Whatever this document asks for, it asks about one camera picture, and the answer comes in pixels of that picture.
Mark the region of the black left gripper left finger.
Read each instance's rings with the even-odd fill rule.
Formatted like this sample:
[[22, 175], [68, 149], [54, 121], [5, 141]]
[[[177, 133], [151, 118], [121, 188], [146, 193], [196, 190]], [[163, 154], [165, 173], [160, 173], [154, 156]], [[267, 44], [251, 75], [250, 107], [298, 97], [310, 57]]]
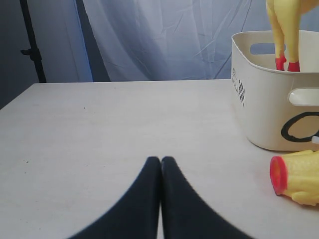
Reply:
[[125, 194], [105, 214], [71, 236], [72, 239], [155, 239], [161, 202], [161, 165], [146, 159]]

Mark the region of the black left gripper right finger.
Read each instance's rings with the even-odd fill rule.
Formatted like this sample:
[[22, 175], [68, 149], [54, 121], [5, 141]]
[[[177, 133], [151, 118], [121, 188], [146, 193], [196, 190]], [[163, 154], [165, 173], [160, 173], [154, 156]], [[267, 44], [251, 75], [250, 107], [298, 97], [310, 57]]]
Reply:
[[176, 160], [161, 160], [162, 228], [165, 239], [250, 239], [216, 213], [192, 188]]

